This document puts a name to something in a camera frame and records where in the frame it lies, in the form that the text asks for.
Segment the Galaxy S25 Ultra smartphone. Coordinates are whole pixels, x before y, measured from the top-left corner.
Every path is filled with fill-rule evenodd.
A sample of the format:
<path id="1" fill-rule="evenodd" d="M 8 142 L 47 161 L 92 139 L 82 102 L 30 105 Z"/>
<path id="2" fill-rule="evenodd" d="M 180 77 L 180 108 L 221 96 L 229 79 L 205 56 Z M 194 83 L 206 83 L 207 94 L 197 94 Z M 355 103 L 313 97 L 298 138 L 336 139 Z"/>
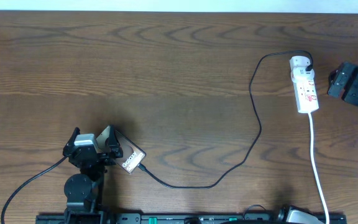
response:
<path id="1" fill-rule="evenodd" d="M 123 151 L 122 158 L 115 158 L 114 161 L 117 165 L 120 165 L 127 173 L 131 174 L 135 171 L 138 165 L 146 157 L 146 153 L 134 144 L 131 140 L 126 138 L 119 131 L 116 131 L 116 137 L 121 145 Z M 108 148 L 109 126 L 105 128 L 102 133 L 96 138 L 100 150 L 103 152 L 111 152 Z"/>

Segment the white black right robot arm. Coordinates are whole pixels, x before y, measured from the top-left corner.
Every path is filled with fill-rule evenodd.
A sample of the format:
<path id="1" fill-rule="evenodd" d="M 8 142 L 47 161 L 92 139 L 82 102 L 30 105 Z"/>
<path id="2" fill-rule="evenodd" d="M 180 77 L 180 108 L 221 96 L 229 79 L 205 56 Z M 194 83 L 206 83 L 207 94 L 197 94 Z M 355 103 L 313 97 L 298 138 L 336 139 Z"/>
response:
<path id="1" fill-rule="evenodd" d="M 343 62 L 329 75 L 328 95 L 358 107 L 358 65 Z"/>

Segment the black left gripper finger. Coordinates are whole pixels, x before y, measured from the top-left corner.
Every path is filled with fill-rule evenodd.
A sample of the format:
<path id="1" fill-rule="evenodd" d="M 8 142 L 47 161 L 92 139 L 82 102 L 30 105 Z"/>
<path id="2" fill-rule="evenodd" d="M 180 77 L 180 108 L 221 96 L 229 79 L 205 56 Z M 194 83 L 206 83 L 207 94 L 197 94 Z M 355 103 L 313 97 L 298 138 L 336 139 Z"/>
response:
<path id="1" fill-rule="evenodd" d="M 68 142 L 63 147 L 63 155 L 64 156 L 70 156 L 73 154 L 73 152 L 75 151 L 75 139 L 76 139 L 77 135 L 79 135 L 79 134 L 80 134 L 80 129 L 78 127 L 76 127 L 74 129 L 71 137 L 69 138 Z"/>
<path id="2" fill-rule="evenodd" d="M 117 140 L 116 131 L 113 125 L 109 125 L 108 148 L 110 148 L 115 158 L 123 157 L 123 151 L 119 141 Z"/>

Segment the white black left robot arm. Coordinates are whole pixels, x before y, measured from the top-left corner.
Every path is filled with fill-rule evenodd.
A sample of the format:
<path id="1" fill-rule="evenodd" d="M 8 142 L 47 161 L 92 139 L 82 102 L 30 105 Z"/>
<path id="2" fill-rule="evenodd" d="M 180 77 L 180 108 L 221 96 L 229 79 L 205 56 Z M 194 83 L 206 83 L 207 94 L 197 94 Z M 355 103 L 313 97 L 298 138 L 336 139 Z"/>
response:
<path id="1" fill-rule="evenodd" d="M 103 206 L 104 175 L 123 152 L 114 127 L 109 125 L 96 137 L 75 128 L 63 148 L 63 155 L 80 172 L 65 183 L 67 197 L 64 223 L 114 223 L 114 216 Z"/>

